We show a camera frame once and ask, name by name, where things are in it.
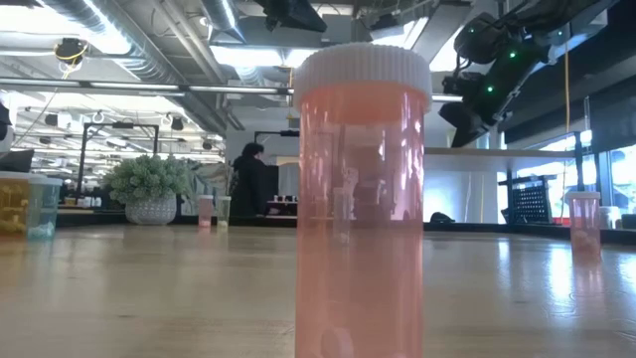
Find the wooden table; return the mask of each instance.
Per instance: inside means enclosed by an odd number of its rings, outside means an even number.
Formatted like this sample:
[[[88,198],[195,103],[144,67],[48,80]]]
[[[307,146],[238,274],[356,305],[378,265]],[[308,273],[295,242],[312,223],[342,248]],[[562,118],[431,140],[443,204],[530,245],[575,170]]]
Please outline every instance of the wooden table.
[[[1,243],[0,356],[291,358],[295,237],[110,226]],[[636,252],[581,268],[539,238],[423,246],[425,358],[636,357]]]

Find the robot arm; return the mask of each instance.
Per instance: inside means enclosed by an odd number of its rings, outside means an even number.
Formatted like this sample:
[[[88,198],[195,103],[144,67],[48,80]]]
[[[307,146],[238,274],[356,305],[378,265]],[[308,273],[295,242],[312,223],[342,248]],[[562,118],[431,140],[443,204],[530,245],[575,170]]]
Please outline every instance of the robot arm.
[[[453,147],[464,146],[507,119],[506,110],[539,62],[550,61],[552,46],[561,45],[616,0],[528,1],[500,19],[482,13],[455,39],[458,57],[468,64],[493,64],[486,75],[458,68],[443,81],[444,92],[462,96],[439,114],[457,128]]]

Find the plastic cup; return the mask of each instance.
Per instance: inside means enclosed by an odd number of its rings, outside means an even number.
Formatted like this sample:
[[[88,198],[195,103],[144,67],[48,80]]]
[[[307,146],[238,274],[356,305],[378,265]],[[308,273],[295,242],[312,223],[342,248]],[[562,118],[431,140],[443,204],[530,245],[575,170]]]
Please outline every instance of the plastic cup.
[[[567,193],[569,238],[572,255],[582,259],[600,259],[600,193]]]
[[[421,358],[428,63],[396,47],[335,46],[294,84],[296,357]]]
[[[202,228],[209,228],[212,224],[214,200],[215,197],[212,195],[199,196],[199,226]]]
[[[232,197],[222,196],[219,197],[217,203],[217,227],[219,229],[227,228],[230,224],[230,203]]]

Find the person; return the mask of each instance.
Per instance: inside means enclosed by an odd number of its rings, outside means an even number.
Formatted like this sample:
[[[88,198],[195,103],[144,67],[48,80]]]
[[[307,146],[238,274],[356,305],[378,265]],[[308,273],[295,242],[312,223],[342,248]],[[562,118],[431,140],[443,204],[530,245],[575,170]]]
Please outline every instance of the person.
[[[230,193],[230,216],[254,217],[265,215],[266,166],[261,161],[265,148],[258,143],[248,143],[233,165],[235,170]]]

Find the ceiling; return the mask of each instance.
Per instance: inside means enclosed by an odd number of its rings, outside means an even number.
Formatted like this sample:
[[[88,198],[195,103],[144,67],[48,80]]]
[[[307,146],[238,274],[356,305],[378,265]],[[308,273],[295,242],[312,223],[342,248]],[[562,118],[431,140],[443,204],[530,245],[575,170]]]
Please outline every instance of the ceiling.
[[[179,23],[175,12],[170,11],[168,2],[181,9],[180,14],[186,18],[188,26]],[[219,64],[219,53],[211,52],[208,47],[209,28],[202,10],[201,0],[93,0],[97,7],[113,6],[117,11],[113,14],[119,16],[107,16],[109,20],[121,21],[121,29],[134,32],[137,39],[142,38],[141,44],[157,58],[160,66],[164,66],[174,76],[179,84],[190,85],[245,85],[245,79],[238,75],[236,69],[229,65]],[[158,10],[157,3],[162,3],[170,14],[170,19]],[[406,41],[406,36],[411,34],[411,28],[417,19],[426,17],[428,22],[419,29],[414,38],[419,41],[412,45],[414,51],[429,58],[432,62],[434,91],[441,92],[441,79],[445,75],[444,70],[449,63],[448,59],[454,59],[452,50],[452,36],[461,24],[469,17],[482,11],[496,12],[495,0],[477,0],[474,4],[469,1],[454,1],[461,3],[463,8],[455,13],[443,13],[441,7],[434,7],[437,2],[427,0],[412,1],[379,1],[379,0],[335,0],[331,3],[312,2],[323,19],[329,24],[325,34],[311,33],[303,30],[276,29],[268,33],[264,29],[264,17],[261,9],[252,1],[236,0],[234,4],[238,9],[238,23],[242,26],[245,37],[254,43],[247,42],[247,48],[258,47],[275,49],[281,59],[287,63],[292,50],[311,49],[331,46],[336,43],[358,40],[371,40],[369,26],[377,20],[377,15],[387,11],[400,9],[404,11],[397,16],[400,23],[404,23],[407,32],[396,41]],[[107,82],[139,82],[139,77],[125,66],[127,48],[119,50],[118,43],[114,40],[97,38],[90,33],[81,22],[72,22],[50,8],[27,9],[13,7],[11,13],[4,7],[0,11],[0,77],[35,78],[35,79],[61,79],[64,75],[69,80],[82,81],[107,81]],[[175,28],[180,32],[182,39],[175,33]],[[424,35],[428,40],[422,43]],[[85,39],[90,44],[85,58],[75,71],[67,74],[68,66],[63,65],[53,56],[53,48],[64,37],[76,37]],[[213,31],[212,41],[217,46],[236,47],[224,33]],[[203,44],[208,52],[198,50]],[[288,87],[290,70],[286,67],[257,67],[262,83],[268,87]],[[222,137],[225,130],[283,130],[289,128],[287,116],[297,116],[298,113],[289,108],[286,98],[259,96],[259,95],[228,95],[219,98],[212,94],[197,95],[196,101],[202,106],[196,109],[184,105],[179,98],[161,97],[152,93],[143,95],[110,95],[98,93],[53,93],[51,91],[21,91],[10,94],[12,107],[19,111],[15,116],[16,131],[33,136],[25,136],[21,139],[19,147],[38,148],[39,157],[50,157],[54,154],[67,152],[68,158],[75,160],[80,149],[81,123],[93,120],[97,115],[103,115],[103,122],[115,122],[119,120],[132,121],[137,124],[157,124],[160,126],[161,152],[193,153],[191,157],[201,161],[220,161],[224,159],[225,145]],[[446,131],[450,129],[439,115],[438,104],[433,108],[425,121],[425,128],[430,131]],[[51,127],[44,124],[47,114],[57,113],[64,118],[70,118],[74,125],[65,128]],[[170,128],[170,118],[182,117],[184,129],[175,131]],[[208,125],[212,121],[221,121],[223,128]],[[149,133],[134,129],[124,130],[104,128],[100,133],[112,137],[142,138]],[[52,144],[42,144],[41,136],[52,135]],[[203,149],[204,139],[212,139],[214,148],[210,151]],[[129,144],[126,151],[130,155],[141,155],[152,149],[152,142],[148,140],[125,139]],[[94,151],[89,157],[91,160],[110,160],[109,154],[113,151],[112,145],[108,145],[105,138],[93,139],[88,147]],[[45,153],[47,149],[56,149]]]

